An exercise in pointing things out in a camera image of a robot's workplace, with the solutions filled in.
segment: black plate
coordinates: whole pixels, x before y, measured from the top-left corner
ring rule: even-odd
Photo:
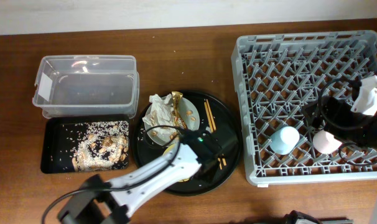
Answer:
[[[70,150],[73,147],[78,147],[78,141],[74,140],[78,138],[77,132],[86,132],[86,127],[76,126],[76,124],[100,121],[127,121],[129,127],[129,118],[124,114],[52,118],[48,120],[40,163],[41,171],[45,174],[75,172],[71,158],[73,152]],[[118,161],[112,166],[112,169],[124,169],[128,166],[128,161],[128,157],[124,162]]]
[[[208,118],[204,107],[204,101],[208,100],[213,116],[215,117],[216,130],[221,123],[227,123],[231,128],[233,133],[236,133],[238,144],[230,153],[226,156],[226,166],[222,164],[222,170],[218,169],[216,172],[214,181],[212,183],[207,183],[203,180],[192,178],[187,182],[177,182],[174,185],[171,185],[165,191],[168,193],[181,195],[181,196],[193,196],[198,194],[203,194],[209,192],[219,185],[224,183],[229,176],[233,173],[235,167],[240,160],[241,151],[243,150],[243,140],[241,137],[240,127],[235,117],[232,115],[230,110],[225,104],[220,100],[206,93],[201,93],[198,91],[180,91],[183,93],[184,98],[190,100],[198,110],[200,115],[201,123],[200,129],[205,129],[208,126]],[[153,146],[157,145],[155,142],[152,142],[150,138],[147,138],[151,146],[144,141],[144,123],[142,122],[142,117],[145,116],[148,107],[144,109],[141,114],[141,117],[138,121],[138,124],[134,131],[133,136],[133,145],[132,145],[132,154],[135,163],[141,167],[147,163],[153,161],[157,157],[161,156],[164,153],[165,149],[154,149]]]

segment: brown table surface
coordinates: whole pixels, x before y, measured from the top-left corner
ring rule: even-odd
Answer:
[[[149,95],[195,89],[224,101],[239,119],[230,62],[239,36],[360,29],[377,31],[377,19],[0,36],[0,223],[38,223],[50,202],[95,174],[43,174],[39,169],[47,120],[33,106],[32,97],[43,56],[133,55],[140,73],[137,114],[148,104]],[[107,180],[134,169],[131,160],[126,170],[100,174]],[[347,217],[366,223],[376,196],[377,180],[257,188],[246,181],[241,161],[216,190],[195,197],[162,192],[132,221],[256,222],[298,210],[317,218]],[[50,212],[48,223],[56,223],[63,204]]]

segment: white tissue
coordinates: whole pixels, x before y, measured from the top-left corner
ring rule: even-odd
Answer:
[[[150,96],[151,111],[143,117],[143,121],[152,127],[157,125],[175,126],[173,122],[175,117],[170,113],[173,110],[171,99],[172,94],[167,95],[164,100],[157,94]],[[156,128],[154,131],[157,134],[168,136],[176,132],[176,130],[170,128]]]

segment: gray plastic crate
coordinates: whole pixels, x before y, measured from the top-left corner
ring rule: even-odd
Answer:
[[[377,179],[377,164],[353,167],[339,155],[321,154],[312,145],[318,131],[308,127],[301,106],[318,98],[320,89],[339,77],[377,75],[377,33],[370,30],[304,34],[250,35],[238,38],[233,55],[244,139],[246,178],[258,187]],[[352,104],[347,83],[332,85],[325,94]],[[300,133],[288,155],[269,148],[270,135],[283,126]],[[370,161],[377,151],[345,150],[346,159]]]

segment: light blue cup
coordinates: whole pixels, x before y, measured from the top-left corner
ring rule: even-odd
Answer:
[[[293,127],[286,126],[270,136],[270,148],[280,155],[290,153],[299,141],[299,132]]]

